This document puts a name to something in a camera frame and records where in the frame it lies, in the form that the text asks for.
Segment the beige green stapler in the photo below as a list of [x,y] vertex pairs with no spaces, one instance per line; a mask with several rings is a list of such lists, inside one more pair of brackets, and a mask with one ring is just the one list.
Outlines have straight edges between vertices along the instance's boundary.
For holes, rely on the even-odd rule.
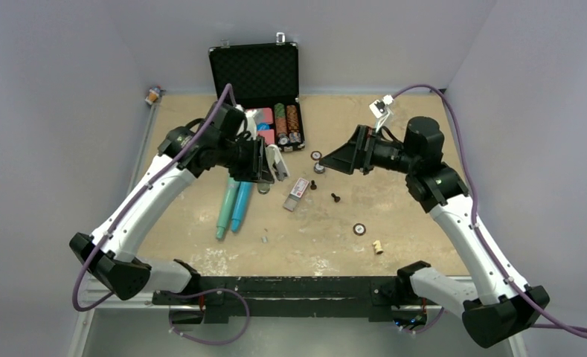
[[290,177],[290,171],[277,145],[270,144],[266,147],[266,157],[269,170],[275,181],[285,181]]

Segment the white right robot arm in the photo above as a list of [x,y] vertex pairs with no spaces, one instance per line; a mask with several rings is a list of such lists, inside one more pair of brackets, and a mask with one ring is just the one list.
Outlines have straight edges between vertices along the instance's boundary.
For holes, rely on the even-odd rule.
[[419,261],[399,269],[394,287],[383,293],[395,302],[425,298],[437,303],[462,320],[478,346],[489,348],[530,328],[539,317],[534,307],[545,308],[550,297],[542,286],[530,286],[487,230],[478,228],[467,186],[442,160],[444,141],[438,122],[428,117],[411,118],[403,141],[387,141],[374,128],[359,125],[319,164],[349,175],[377,167],[405,174],[409,194],[452,242],[474,286]]

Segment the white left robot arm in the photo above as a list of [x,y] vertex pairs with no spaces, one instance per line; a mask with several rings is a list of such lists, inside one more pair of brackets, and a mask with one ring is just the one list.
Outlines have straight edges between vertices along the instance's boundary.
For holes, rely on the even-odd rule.
[[138,250],[176,197],[215,166],[227,169],[237,181],[275,182],[273,150],[257,134],[256,114],[214,104],[207,118],[170,130],[118,209],[90,234],[71,238],[69,247],[84,270],[121,300],[162,290],[182,304],[194,302],[199,296],[195,269],[181,260],[140,258]]

